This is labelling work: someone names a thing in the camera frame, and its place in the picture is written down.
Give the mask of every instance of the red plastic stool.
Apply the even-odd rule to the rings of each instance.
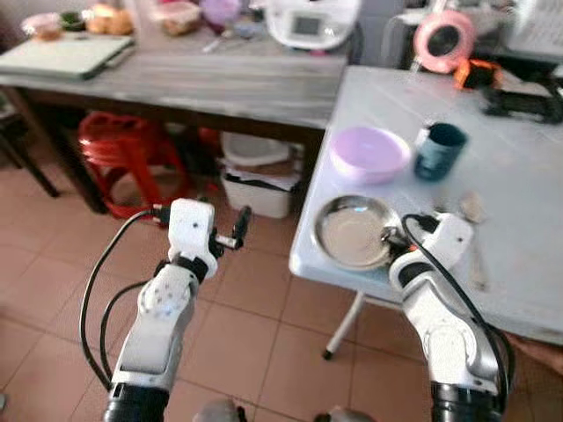
[[[95,112],[82,120],[78,133],[82,153],[114,216],[128,218],[153,204],[170,204],[186,196],[191,180],[161,125],[131,116]],[[167,164],[176,168],[181,183],[171,197],[162,198],[150,167]],[[128,173],[135,179],[147,205],[118,205],[113,200],[113,186]]]

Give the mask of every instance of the stainless steel plate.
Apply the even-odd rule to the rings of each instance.
[[[389,245],[381,240],[384,228],[400,227],[395,211],[364,196],[342,196],[318,213],[313,233],[320,250],[343,268],[366,271],[384,265]]]

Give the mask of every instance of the green cutting board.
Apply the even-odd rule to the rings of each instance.
[[[133,44],[128,36],[65,33],[59,40],[28,40],[0,55],[0,72],[87,79]]]

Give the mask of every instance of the tile floor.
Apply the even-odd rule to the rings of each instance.
[[[120,223],[90,213],[55,166],[42,163],[63,190],[57,200],[25,171],[0,167],[0,391],[9,399],[0,420],[97,421],[106,398],[77,341],[78,307],[85,277]],[[236,213],[222,197],[213,201],[226,231]],[[202,286],[166,420],[190,421],[208,400],[225,396],[255,422],[307,422],[336,404],[381,422],[429,420],[425,364],[398,312],[366,307],[333,361],[320,358],[353,294],[289,273],[296,221],[255,218],[247,247],[223,258]],[[93,344],[105,303],[151,274],[165,236],[137,224],[116,248],[93,292]],[[135,295],[126,297],[110,320],[112,361],[134,305]],[[505,420],[562,422],[563,380],[521,357]]]

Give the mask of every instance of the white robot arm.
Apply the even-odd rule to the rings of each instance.
[[[232,237],[226,237],[216,235],[214,212],[196,200],[172,203],[169,262],[137,298],[137,317],[113,373],[105,421],[163,420],[199,286],[215,274],[224,247],[242,246],[251,213],[245,208]]]
[[[500,421],[503,391],[497,382],[505,375],[491,329],[479,323],[480,315],[473,315],[436,267],[436,260],[446,270],[456,264],[472,240],[472,227],[452,214],[411,218],[426,226],[422,247],[399,256],[389,275],[428,360],[433,420]]]

